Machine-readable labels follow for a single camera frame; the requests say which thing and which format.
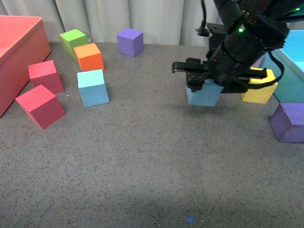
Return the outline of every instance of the white curtain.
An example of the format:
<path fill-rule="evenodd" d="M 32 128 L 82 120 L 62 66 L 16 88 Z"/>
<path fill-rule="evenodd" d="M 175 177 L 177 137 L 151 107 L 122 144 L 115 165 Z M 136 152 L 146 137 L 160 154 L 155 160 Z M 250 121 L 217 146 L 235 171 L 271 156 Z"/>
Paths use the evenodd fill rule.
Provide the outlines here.
<path fill-rule="evenodd" d="M 212 0 L 207 22 L 221 23 Z M 0 15 L 40 16 L 50 41 L 72 29 L 92 42 L 117 42 L 125 28 L 144 33 L 146 44 L 206 46 L 196 35 L 202 21 L 200 0 L 0 0 Z M 303 22 L 291 24 L 303 29 Z"/>

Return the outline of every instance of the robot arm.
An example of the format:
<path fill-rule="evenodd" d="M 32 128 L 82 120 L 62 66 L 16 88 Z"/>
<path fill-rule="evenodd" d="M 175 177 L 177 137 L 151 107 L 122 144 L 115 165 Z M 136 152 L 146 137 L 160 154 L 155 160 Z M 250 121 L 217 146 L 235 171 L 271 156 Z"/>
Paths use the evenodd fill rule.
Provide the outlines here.
<path fill-rule="evenodd" d="M 195 92 L 206 79 L 223 86 L 222 93 L 243 93 L 248 89 L 270 86 L 280 80 L 284 66 L 271 51 L 282 48 L 289 33 L 286 22 L 303 20 L 304 0 L 214 0 L 223 25 L 208 24 L 207 61 L 188 58 L 186 63 L 174 62 L 173 72 L 186 72 L 187 87 Z M 199 35 L 208 36 L 206 11 Z M 279 66 L 281 76 L 265 84 L 250 84 L 251 78 L 266 77 L 266 70 L 251 70 L 266 52 Z"/>

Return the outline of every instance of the black cable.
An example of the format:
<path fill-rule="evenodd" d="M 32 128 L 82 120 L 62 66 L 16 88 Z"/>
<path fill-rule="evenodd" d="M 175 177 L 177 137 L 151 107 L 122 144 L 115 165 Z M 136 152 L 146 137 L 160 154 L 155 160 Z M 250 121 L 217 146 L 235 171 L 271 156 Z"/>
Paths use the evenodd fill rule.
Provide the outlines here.
<path fill-rule="evenodd" d="M 206 20 L 207 20 L 207 11 L 206 11 L 206 4 L 205 4 L 205 0 L 200 0 L 201 3 L 201 7 L 203 9 L 203 21 L 202 21 L 202 26 L 203 28 L 205 28 L 206 26 Z"/>
<path fill-rule="evenodd" d="M 200 28 L 196 29 L 195 31 L 198 32 L 198 35 L 201 37 L 208 37 L 209 31 L 205 29 L 207 23 L 207 11 L 206 11 L 206 4 L 204 0 L 200 0 L 201 7 L 203 9 L 203 21 L 201 22 Z"/>
<path fill-rule="evenodd" d="M 284 65 L 283 63 L 281 63 L 279 60 L 277 60 L 271 53 L 271 51 L 268 51 L 269 53 L 269 56 L 271 58 L 271 60 L 279 67 L 279 69 L 281 70 L 281 75 L 279 77 L 277 77 L 275 80 L 272 80 L 270 82 L 265 82 L 265 83 L 262 83 L 262 84 L 249 84 L 249 83 L 246 83 L 246 82 L 243 82 L 239 79 L 236 78 L 236 81 L 241 84 L 243 87 L 247 88 L 247 89 L 262 89 L 262 88 L 265 88 L 265 87 L 268 87 L 268 86 L 272 86 L 274 83 L 278 82 L 281 80 L 281 78 L 283 77 L 283 74 L 284 74 Z"/>

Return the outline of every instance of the green cube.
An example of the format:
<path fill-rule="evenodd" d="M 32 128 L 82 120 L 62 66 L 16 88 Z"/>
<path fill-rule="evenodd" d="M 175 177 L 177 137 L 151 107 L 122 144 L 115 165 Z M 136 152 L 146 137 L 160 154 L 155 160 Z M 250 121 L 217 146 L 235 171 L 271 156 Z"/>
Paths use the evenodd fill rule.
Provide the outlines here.
<path fill-rule="evenodd" d="M 78 29 L 60 34 L 60 39 L 64 50 L 75 59 L 76 54 L 74 48 L 88 44 L 86 35 Z"/>

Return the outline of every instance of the orange cube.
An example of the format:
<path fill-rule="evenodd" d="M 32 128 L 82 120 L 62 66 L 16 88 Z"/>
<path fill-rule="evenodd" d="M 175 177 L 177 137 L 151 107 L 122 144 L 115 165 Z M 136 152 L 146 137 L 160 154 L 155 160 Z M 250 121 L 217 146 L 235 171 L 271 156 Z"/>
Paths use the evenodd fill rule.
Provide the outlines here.
<path fill-rule="evenodd" d="M 105 70 L 103 57 L 95 43 L 75 47 L 74 51 L 82 71 Z"/>

